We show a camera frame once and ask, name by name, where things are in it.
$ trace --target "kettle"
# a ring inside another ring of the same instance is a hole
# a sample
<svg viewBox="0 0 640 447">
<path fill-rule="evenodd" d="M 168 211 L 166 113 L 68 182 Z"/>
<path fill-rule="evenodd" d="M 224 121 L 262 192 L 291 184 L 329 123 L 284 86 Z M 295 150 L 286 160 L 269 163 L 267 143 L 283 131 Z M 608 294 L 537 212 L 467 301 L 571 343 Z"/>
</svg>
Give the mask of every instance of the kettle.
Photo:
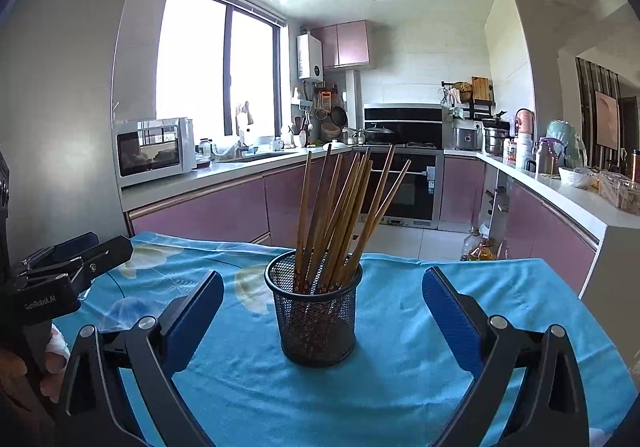
<svg viewBox="0 0 640 447">
<path fill-rule="evenodd" d="M 536 159 L 527 160 L 527 171 L 534 172 L 536 174 L 558 174 L 559 158 L 553 150 L 551 143 L 559 143 L 560 145 L 562 145 L 562 142 L 557 138 L 540 138 L 540 142 L 538 143 L 538 147 L 536 150 Z M 531 164 L 534 165 L 533 170 L 529 169 L 529 165 Z"/>
</svg>

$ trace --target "pink cabinet door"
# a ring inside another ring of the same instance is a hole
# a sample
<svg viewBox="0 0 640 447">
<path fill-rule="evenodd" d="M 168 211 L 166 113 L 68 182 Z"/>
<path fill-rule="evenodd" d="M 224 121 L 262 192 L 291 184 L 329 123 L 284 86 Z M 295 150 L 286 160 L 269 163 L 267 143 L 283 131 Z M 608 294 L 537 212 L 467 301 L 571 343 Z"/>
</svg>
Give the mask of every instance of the pink cabinet door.
<svg viewBox="0 0 640 447">
<path fill-rule="evenodd" d="M 338 24 L 338 64 L 365 64 L 369 62 L 367 22 L 356 21 Z"/>
<path fill-rule="evenodd" d="M 325 26 L 311 30 L 311 35 L 322 43 L 322 67 L 335 68 L 338 65 L 338 27 Z"/>
<path fill-rule="evenodd" d="M 151 231 L 202 241 L 248 243 L 269 232 L 264 180 L 258 178 L 163 208 L 132 221 L 136 234 Z"/>
<path fill-rule="evenodd" d="M 352 153 L 342 155 L 340 167 L 340 189 L 346 179 L 346 171 L 351 165 Z M 311 179 L 309 183 L 309 199 L 306 206 L 305 236 L 308 233 L 311 215 L 316 203 L 316 194 L 320 183 L 323 158 L 311 162 Z M 331 156 L 327 164 L 326 177 L 330 178 L 334 171 L 336 156 Z M 267 198 L 269 230 L 274 247 L 295 248 L 298 238 L 298 220 L 300 218 L 300 202 L 302 186 L 305 180 L 305 166 L 300 165 L 281 172 L 274 172 L 264 177 L 264 190 Z"/>
<path fill-rule="evenodd" d="M 483 188 L 484 162 L 446 156 L 440 221 L 477 226 Z"/>
<path fill-rule="evenodd" d="M 304 165 L 264 177 L 269 231 L 274 247 L 293 249 L 296 246 L 304 178 Z"/>
<path fill-rule="evenodd" d="M 511 186 L 509 215 L 500 250 L 501 259 L 526 259 L 531 256 L 538 232 L 542 203 L 517 183 Z"/>
<path fill-rule="evenodd" d="M 530 257 L 539 257 L 577 294 L 587 279 L 595 251 L 548 208 L 540 208 Z"/>
</svg>

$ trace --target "mesh pen holder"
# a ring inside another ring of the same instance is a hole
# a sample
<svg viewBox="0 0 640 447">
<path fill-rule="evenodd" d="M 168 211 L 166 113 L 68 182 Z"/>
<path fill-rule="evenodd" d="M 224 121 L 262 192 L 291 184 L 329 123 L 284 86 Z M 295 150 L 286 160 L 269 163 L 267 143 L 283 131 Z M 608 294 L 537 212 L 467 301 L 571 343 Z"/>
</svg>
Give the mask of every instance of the mesh pen holder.
<svg viewBox="0 0 640 447">
<path fill-rule="evenodd" d="M 280 345 L 292 362 L 308 367 L 333 366 L 346 359 L 355 345 L 356 288 L 362 267 L 353 280 L 320 295 L 293 293 L 295 250 L 270 262 L 264 272 L 273 292 Z M 324 258 L 312 283 L 318 283 Z"/>
</svg>

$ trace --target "microwave oven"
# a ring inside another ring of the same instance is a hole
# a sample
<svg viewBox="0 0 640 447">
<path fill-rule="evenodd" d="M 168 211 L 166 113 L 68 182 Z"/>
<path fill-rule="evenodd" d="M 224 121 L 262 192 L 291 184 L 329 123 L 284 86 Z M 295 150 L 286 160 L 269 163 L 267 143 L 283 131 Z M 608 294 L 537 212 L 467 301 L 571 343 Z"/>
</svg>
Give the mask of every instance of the microwave oven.
<svg viewBox="0 0 640 447">
<path fill-rule="evenodd" d="M 193 121 L 116 122 L 113 159 L 120 187 L 190 172 L 196 167 Z"/>
</svg>

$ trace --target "kitchen counter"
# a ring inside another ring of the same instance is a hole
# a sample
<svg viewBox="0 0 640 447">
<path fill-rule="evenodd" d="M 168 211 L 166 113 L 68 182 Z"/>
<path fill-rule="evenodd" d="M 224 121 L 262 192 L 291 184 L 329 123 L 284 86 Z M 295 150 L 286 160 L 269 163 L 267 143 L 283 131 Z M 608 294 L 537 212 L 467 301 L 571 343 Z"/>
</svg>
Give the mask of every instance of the kitchen counter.
<svg viewBox="0 0 640 447">
<path fill-rule="evenodd" d="M 444 154 L 445 156 L 475 157 L 503 171 L 562 210 L 598 240 L 604 237 L 609 227 L 640 229 L 640 216 L 618 210 L 596 192 L 562 185 L 558 179 L 516 169 L 511 164 L 503 163 L 500 157 L 480 151 L 446 149 Z"/>
<path fill-rule="evenodd" d="M 444 154 L 483 160 L 557 207 L 596 238 L 593 262 L 578 296 L 616 344 L 627 366 L 634 366 L 640 350 L 636 324 L 640 319 L 640 216 L 617 210 L 596 192 L 516 169 L 503 163 L 500 157 L 452 149 Z"/>
<path fill-rule="evenodd" d="M 351 147 L 332 149 L 332 154 L 348 152 Z M 122 189 L 122 210 L 129 212 L 136 208 L 144 207 L 185 192 L 195 191 L 221 184 L 231 180 L 237 180 L 244 176 L 252 176 L 279 167 L 286 167 L 297 163 L 304 163 L 306 154 L 311 151 L 313 158 L 321 158 L 326 155 L 322 147 L 306 148 L 305 150 L 284 150 L 282 156 L 255 160 L 252 162 L 212 162 L 204 169 L 196 169 L 187 174 L 170 176 L 153 180 Z"/>
</svg>

